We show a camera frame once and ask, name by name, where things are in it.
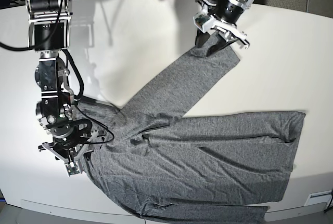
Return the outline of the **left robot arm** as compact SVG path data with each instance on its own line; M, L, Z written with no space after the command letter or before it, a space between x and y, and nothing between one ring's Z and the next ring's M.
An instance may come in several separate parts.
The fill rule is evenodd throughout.
M254 1L196 0L201 8L193 17L194 25L197 28L195 46L197 48L203 47L211 36L209 31L214 30L218 41L207 50L207 57L235 42L241 42L246 49L249 48L250 43L247 40L246 33L238 30L236 23L244 11L251 7Z

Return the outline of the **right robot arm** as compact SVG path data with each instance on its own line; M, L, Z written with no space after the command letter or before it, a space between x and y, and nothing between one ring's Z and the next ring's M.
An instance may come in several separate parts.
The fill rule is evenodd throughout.
M92 139L103 133L92 130L91 119L77 118L73 112L83 98L84 83L68 52L71 4L72 0L25 0L29 13L27 47L1 47L40 54L35 70L35 81L41 88L36 117L53 141L41 144L39 150L48 150L62 160L72 175L81 172L81 158L90 158Z

